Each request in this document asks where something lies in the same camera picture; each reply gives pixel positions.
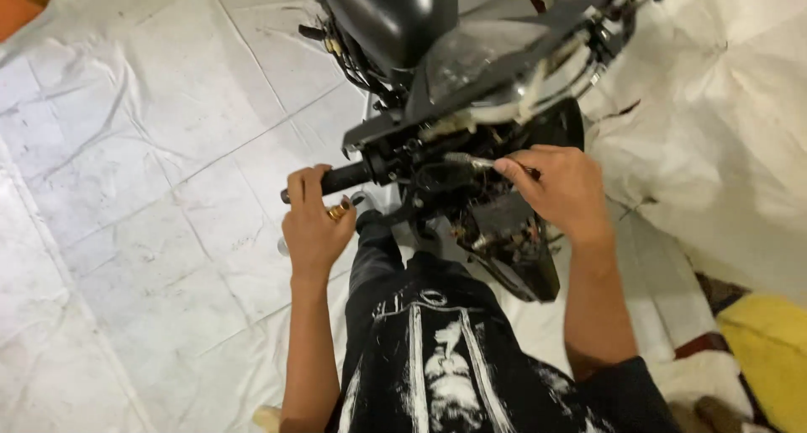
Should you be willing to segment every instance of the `hand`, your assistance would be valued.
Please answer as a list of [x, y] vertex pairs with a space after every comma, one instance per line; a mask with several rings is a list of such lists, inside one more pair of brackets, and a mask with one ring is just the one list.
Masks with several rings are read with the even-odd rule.
[[[579, 149], [535, 145], [497, 160], [494, 168], [572, 245], [612, 238], [602, 170]], [[540, 178], [535, 180], [525, 168], [538, 170]]]
[[283, 219], [283, 236], [291, 257], [292, 290], [295, 280], [327, 284], [333, 263], [356, 230], [356, 208], [350, 208], [338, 222], [325, 211], [321, 181], [330, 169], [317, 165], [296, 171], [288, 179], [291, 211]]

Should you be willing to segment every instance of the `handlebar grip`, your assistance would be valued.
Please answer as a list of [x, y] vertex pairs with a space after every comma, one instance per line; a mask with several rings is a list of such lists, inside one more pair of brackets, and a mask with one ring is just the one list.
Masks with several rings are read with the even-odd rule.
[[[373, 175], [369, 169], [369, 164], [364, 161], [358, 161], [353, 165], [327, 171], [322, 177], [322, 195], [349, 189], [372, 180]], [[280, 200], [286, 204], [291, 203], [289, 189], [283, 189], [280, 192]]]

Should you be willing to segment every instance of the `headlight lens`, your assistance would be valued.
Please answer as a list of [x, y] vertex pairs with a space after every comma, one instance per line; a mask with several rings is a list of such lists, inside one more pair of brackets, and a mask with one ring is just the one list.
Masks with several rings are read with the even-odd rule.
[[429, 100], [437, 103], [476, 81], [490, 63], [523, 50], [548, 31], [543, 25], [507, 20], [460, 24], [426, 55]]

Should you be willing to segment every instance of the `white sheet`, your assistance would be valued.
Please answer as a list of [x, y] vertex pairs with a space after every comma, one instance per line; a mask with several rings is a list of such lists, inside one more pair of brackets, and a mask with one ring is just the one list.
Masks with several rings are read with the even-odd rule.
[[[342, 132], [365, 106], [294, 34], [314, 12], [53, 0], [0, 46], [4, 430], [246, 430], [257, 405], [281, 402], [277, 192], [299, 167], [343, 164]], [[635, 215], [618, 228], [640, 349], [670, 360], [713, 320], [674, 240]], [[354, 252], [328, 289], [339, 362]], [[525, 350], [567, 369], [562, 302], [495, 289]]]

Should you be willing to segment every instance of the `person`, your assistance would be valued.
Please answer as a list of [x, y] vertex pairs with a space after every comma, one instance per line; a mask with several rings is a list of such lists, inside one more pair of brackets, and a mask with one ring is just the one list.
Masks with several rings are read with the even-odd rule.
[[[281, 431], [677, 430], [638, 357], [600, 167], [579, 149], [537, 145], [495, 164], [571, 244], [563, 332], [574, 380], [521, 352], [490, 288], [460, 263], [419, 251], [404, 269], [369, 197], [355, 196], [364, 201], [338, 223], [329, 219], [320, 187], [329, 168], [288, 179], [291, 332]], [[367, 211], [357, 220], [358, 209]], [[340, 387], [326, 285], [354, 229]]]

